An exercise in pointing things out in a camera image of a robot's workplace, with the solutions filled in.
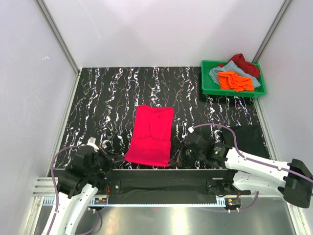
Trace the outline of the pink red t-shirt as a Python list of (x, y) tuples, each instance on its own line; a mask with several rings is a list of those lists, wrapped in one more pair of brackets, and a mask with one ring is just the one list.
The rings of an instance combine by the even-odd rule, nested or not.
[(136, 109), (130, 148), (125, 154), (126, 161), (167, 167), (170, 161), (173, 119), (172, 107), (139, 105)]

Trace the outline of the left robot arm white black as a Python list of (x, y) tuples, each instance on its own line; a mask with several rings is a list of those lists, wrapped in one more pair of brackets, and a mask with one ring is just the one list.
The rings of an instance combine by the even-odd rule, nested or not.
[(103, 191), (109, 194), (107, 173), (125, 160), (122, 155), (112, 154), (94, 143), (68, 146), (58, 154), (68, 150), (75, 153), (63, 174), (55, 177), (54, 166), (50, 167), (55, 199), (44, 235), (75, 234), (92, 198)]

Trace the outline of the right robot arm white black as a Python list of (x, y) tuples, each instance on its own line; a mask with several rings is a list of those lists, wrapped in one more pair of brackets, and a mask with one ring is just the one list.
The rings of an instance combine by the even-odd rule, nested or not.
[(313, 193), (313, 175), (297, 159), (290, 163), (265, 159), (240, 151), (233, 145), (206, 141), (191, 133), (170, 159), (170, 166), (191, 168), (201, 162), (210, 168), (223, 168), (225, 175), (207, 189), (219, 197), (243, 191), (277, 195), (286, 202), (307, 209)]

